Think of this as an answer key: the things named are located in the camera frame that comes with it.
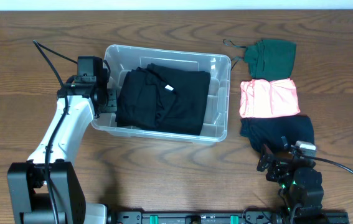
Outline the clear plastic storage container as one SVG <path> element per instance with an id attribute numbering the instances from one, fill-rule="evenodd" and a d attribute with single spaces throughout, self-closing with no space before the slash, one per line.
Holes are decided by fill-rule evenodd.
<path id="1" fill-rule="evenodd" d="M 120 90 L 126 74 L 150 63 L 185 71 L 210 73 L 209 93 L 200 135 L 145 131 L 134 126 L 118 127 L 114 113 L 101 114 L 91 125 L 113 136 L 165 139 L 212 145 L 223 141 L 228 131 L 231 60 L 222 54 L 184 52 L 113 44 L 105 51 L 111 68 L 109 88 Z"/>

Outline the pink garment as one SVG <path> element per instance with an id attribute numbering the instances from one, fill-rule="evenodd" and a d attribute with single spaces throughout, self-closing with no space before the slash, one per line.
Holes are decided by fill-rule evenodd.
<path id="1" fill-rule="evenodd" d="M 290 78 L 244 81 L 240 91 L 241 118 L 278 118 L 300 113 L 296 85 Z"/>

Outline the dark navy garment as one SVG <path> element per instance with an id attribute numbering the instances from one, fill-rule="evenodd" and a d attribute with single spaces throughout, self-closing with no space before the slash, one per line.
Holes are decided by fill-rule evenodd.
<path id="1" fill-rule="evenodd" d="M 282 136 L 286 137 L 288 145 L 295 145 L 296 141 L 315 144 L 313 125 L 306 115 L 242 118 L 241 124 L 240 135 L 248 138 L 256 152 L 261 152 L 263 144 L 266 144 L 274 154 L 283 151 Z"/>

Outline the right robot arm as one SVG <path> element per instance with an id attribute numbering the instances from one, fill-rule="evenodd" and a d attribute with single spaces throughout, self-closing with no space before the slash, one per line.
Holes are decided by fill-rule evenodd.
<path id="1" fill-rule="evenodd" d="M 271 216 L 271 222 L 327 223 L 327 218 L 321 213 L 324 196 L 322 174 L 314 169 L 316 146 L 306 141 L 289 145 L 284 136 L 281 139 L 292 158 L 278 157 L 264 144 L 257 165 L 258 171 L 266 172 L 267 181 L 280 186 L 278 195 L 285 205 L 277 215 Z"/>

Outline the dark green garment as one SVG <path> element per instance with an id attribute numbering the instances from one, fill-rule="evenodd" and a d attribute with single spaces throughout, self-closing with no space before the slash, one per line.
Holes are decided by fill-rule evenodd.
<path id="1" fill-rule="evenodd" d="M 295 56 L 296 43 L 287 40 L 262 39 L 253 45 L 236 45 L 231 40 L 224 39 L 223 44 L 244 50 L 242 57 L 233 58 L 235 63 L 244 61 L 253 79 L 275 81 L 291 76 Z"/>

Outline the small black garment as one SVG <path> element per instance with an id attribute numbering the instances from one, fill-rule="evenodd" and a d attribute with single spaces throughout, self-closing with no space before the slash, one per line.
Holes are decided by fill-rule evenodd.
<path id="1" fill-rule="evenodd" d="M 128 72 L 117 99 L 117 126 L 157 130 L 176 101 L 167 83 L 146 68 Z"/>

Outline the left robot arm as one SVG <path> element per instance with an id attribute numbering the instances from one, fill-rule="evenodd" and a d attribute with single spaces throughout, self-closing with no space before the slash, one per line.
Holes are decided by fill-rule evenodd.
<path id="1" fill-rule="evenodd" d="M 46 134 L 25 162 L 14 162 L 7 184 L 16 223 L 108 223 L 108 207 L 86 201 L 75 163 L 88 125 L 109 103 L 108 75 L 83 73 L 57 92 Z"/>

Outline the large black garment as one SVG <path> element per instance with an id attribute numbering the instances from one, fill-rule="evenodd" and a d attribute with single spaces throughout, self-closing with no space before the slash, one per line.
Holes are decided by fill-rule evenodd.
<path id="1" fill-rule="evenodd" d="M 167 83 L 177 98 L 169 114 L 157 130 L 166 133 L 199 135 L 205 117 L 210 73 L 183 71 L 150 63 L 145 67 Z"/>

